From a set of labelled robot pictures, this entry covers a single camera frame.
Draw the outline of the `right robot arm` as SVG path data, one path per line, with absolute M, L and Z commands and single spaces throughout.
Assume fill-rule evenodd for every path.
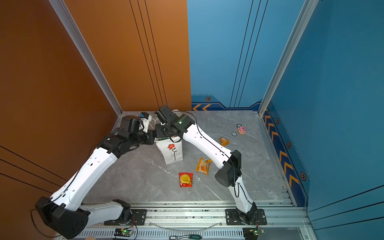
M 239 218 L 246 225 L 252 225 L 258 219 L 258 207 L 249 196 L 242 178 L 242 155 L 238 150 L 231 151 L 215 142 L 198 125 L 197 118 L 188 112 L 178 116 L 168 106 L 155 112 L 157 119 L 156 134 L 158 138 L 179 137 L 200 151 L 219 168 L 215 179 L 232 194 Z

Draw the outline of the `red yellow snack packet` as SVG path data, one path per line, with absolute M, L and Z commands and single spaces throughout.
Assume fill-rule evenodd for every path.
M 180 187 L 192 188 L 193 187 L 193 173 L 179 173 Z

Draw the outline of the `small orange snack packet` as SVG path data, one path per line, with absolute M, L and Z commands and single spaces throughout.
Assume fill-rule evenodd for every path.
M 208 175 L 212 163 L 213 163 L 213 161 L 210 159 L 200 158 L 199 163 L 198 163 L 197 168 L 196 168 L 196 172 Z

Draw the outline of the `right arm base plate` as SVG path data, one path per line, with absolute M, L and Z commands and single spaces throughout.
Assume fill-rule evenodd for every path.
M 244 214 L 237 209 L 226 209 L 226 224 L 228 226 L 250 225 L 250 226 L 266 226 L 268 224 L 265 211 L 257 209 L 256 213 L 251 215 Z

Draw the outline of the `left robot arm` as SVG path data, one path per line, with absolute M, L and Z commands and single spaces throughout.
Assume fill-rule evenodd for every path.
M 151 115 L 141 113 L 122 118 L 120 127 L 104 137 L 84 165 L 51 197 L 41 197 L 35 209 L 44 224 L 66 239 L 73 239 L 85 228 L 111 221 L 126 225 L 133 218 L 130 204 L 113 200 L 106 204 L 83 205 L 83 200 L 103 175 L 122 155 L 141 145 L 153 145 L 156 137 L 149 130 Z

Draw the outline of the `white paper bag with flower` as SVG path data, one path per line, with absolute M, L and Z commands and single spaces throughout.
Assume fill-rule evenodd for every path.
M 179 136 L 162 139 L 158 139 L 156 136 L 155 144 L 163 155 L 166 165 L 183 160 L 183 145 L 182 139 Z

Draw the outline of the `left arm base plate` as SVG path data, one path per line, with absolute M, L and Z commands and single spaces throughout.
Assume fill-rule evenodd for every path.
M 117 220 L 105 221 L 105 226 L 143 226 L 147 217 L 147 210 L 123 210 L 122 215 Z

